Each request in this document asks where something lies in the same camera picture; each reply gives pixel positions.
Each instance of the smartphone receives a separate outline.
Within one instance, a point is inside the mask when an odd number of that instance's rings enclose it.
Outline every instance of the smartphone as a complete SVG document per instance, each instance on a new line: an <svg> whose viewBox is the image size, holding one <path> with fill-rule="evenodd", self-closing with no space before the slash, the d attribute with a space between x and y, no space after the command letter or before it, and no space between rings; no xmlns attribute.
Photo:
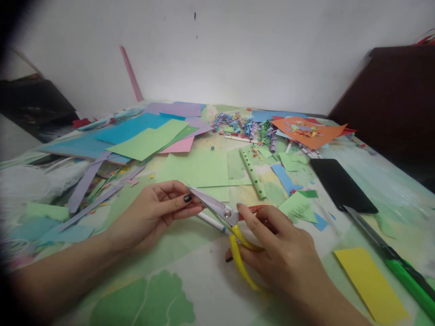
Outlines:
<svg viewBox="0 0 435 326"><path fill-rule="evenodd" d="M346 211L346 205L358 213L378 213L377 208L336 159L312 158L309 162L340 211Z"/></svg>

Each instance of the table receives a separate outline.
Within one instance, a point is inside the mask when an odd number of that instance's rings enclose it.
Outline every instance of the table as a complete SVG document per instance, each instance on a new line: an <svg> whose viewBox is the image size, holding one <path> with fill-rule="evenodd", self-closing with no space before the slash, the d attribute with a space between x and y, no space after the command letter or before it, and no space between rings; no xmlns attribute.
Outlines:
<svg viewBox="0 0 435 326"><path fill-rule="evenodd" d="M211 121L221 106L208 105ZM238 109L249 116L246 108ZM336 125L333 121L318 119ZM247 144L225 139L209 132L193 142L193 148L210 148L231 152ZM277 152L284 151L286 142L279 139ZM324 158L337 159L380 211L377 219L363 215L366 221L395 250L423 275L435 282L435 195L414 179L389 163L381 155L371 155L347 137L319 150ZM80 224L104 230L115 220L162 167L167 154L155 155L139 174L140 182L127 185L110 199L110 205L99 207L95 214L84 217ZM259 201L253 186L230 187L229 206L237 202L246 205L278 206L288 196L267 161L258 163L257 173L269 197ZM345 272L333 255L337 249L364 247L400 298L411 319L401 325L420 325L427 319L415 300L389 271L369 241L349 217L337 210L310 166L290 173L295 184L315 189L318 199L312 199L313 210L328 223L322 232L311 223L299 221L298 227L314 238L316 249L326 271L339 290L363 315L370 313L354 290ZM396 239L385 236L396 234ZM229 248L227 236L193 217L175 222L150 252L140 259L125 263L113 276L88 293L72 311L61 318L59 325L288 325L292 321L287 309L273 298L254 293L245 283L234 263L226 263ZM47 248L37 259L57 251ZM254 271L248 272L258 283Z"/></svg>

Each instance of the purple paper strip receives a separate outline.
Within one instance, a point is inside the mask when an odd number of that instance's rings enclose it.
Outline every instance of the purple paper strip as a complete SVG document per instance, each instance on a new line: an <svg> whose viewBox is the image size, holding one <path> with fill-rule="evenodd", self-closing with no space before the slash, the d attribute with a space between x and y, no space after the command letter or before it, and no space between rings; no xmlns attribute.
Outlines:
<svg viewBox="0 0 435 326"><path fill-rule="evenodd" d="M114 186L111 190L108 192L102 194L99 196L96 200L92 202L88 207L86 207L84 210L81 210L78 214L71 217L68 221L65 223L62 223L58 226L56 226L56 230L58 232L62 232L66 228L70 227L74 223L77 223L82 217L84 217L87 213L92 211L95 207L100 205L103 201L105 201L107 198L111 197L113 194L115 194L118 190L120 190L122 187L124 187L131 179L133 179L140 171L142 171L145 168L145 166L137 168L135 171L130 173L127 177L119 181L119 183Z"/></svg>
<svg viewBox="0 0 435 326"><path fill-rule="evenodd" d="M147 105L144 112L152 114L166 113L182 117L199 117L202 115L200 104L151 103Z"/></svg>
<svg viewBox="0 0 435 326"><path fill-rule="evenodd" d="M97 163L91 164L81 180L78 182L76 189L74 189L74 192L72 193L71 197L68 201L68 210L70 213L77 212L78 207L80 206L80 203L83 200L83 197L86 194L86 191L89 189L89 186L91 185L92 180L94 179L95 175L98 172L98 169L103 164L103 161L105 161L111 154L111 151L105 151L103 154L101 154L95 161Z"/></svg>
<svg viewBox="0 0 435 326"><path fill-rule="evenodd" d="M186 122L189 122L189 125L194 128L199 128L197 131L191 133L189 136L184 137L183 139L193 137L202 133L205 133L207 131L213 130L213 127L207 124L206 122L202 121L200 118L187 118L185 120Z"/></svg>

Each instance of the pink paper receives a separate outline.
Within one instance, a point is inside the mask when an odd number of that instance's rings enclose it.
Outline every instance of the pink paper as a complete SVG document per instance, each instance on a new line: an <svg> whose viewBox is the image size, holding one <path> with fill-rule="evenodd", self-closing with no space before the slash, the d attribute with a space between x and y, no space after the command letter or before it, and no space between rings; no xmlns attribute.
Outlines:
<svg viewBox="0 0 435 326"><path fill-rule="evenodd" d="M194 137L189 137L189 138L179 140L178 142L170 145L168 148L162 150L159 154L190 152L193 139Z"/></svg>

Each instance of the blue paper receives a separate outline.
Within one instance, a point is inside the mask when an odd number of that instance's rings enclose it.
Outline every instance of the blue paper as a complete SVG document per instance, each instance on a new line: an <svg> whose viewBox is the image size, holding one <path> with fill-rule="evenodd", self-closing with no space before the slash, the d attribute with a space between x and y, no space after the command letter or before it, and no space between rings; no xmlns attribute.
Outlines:
<svg viewBox="0 0 435 326"><path fill-rule="evenodd" d="M307 115L303 113L297 113L297 112L288 112L288 111L258 111L258 110L252 110L252 116L254 117L254 121L257 122L263 122L266 120L273 120L272 116L291 116L291 117L301 117L301 118L308 118Z"/></svg>
<svg viewBox="0 0 435 326"><path fill-rule="evenodd" d="M43 216L33 216L27 219L24 225L13 230L9 237L11 239L25 239L28 241L39 240L50 229L59 222Z"/></svg>
<svg viewBox="0 0 435 326"><path fill-rule="evenodd" d="M180 101L177 101L177 102L174 102L174 103L177 103L177 104L198 104L198 103L180 102ZM207 106L207 104L199 104L199 105L201 106L201 111L204 110L204 108Z"/></svg>
<svg viewBox="0 0 435 326"><path fill-rule="evenodd" d="M37 147L36 149L41 152L55 153L65 156L75 156L81 158L98 158L106 151L106 148L112 146L112 143L107 143L96 139L96 137L108 130L114 129L109 126L103 129L90 130L83 132L83 136L76 138L68 138L63 142L48 143ZM111 158L110 161L118 163L128 163L131 158L125 156L118 156Z"/></svg>
<svg viewBox="0 0 435 326"><path fill-rule="evenodd" d="M84 241L91 233L94 231L92 226L87 225L73 225L62 232L56 231L55 228L51 229L45 233L40 239L40 242L67 242L67 243L77 243Z"/></svg>
<svg viewBox="0 0 435 326"><path fill-rule="evenodd" d="M318 228L319 231L323 231L325 227L328 226L328 222L323 219L323 217L321 217L319 214L314 213L314 215L316 215L317 223L313 223L313 225Z"/></svg>
<svg viewBox="0 0 435 326"><path fill-rule="evenodd" d="M157 129L169 120L171 118L167 116L144 113L136 118L127 120L119 126L98 133L95 138L112 144L120 144L128 141L147 128Z"/></svg>
<svg viewBox="0 0 435 326"><path fill-rule="evenodd" d="M276 176L280 180L282 186L284 187L284 190L286 193L291 196L291 192L294 189L302 189L303 186L295 185L293 181L288 176L287 172L284 170L284 168L281 166L281 164L274 164L272 165L272 170L275 172Z"/></svg>

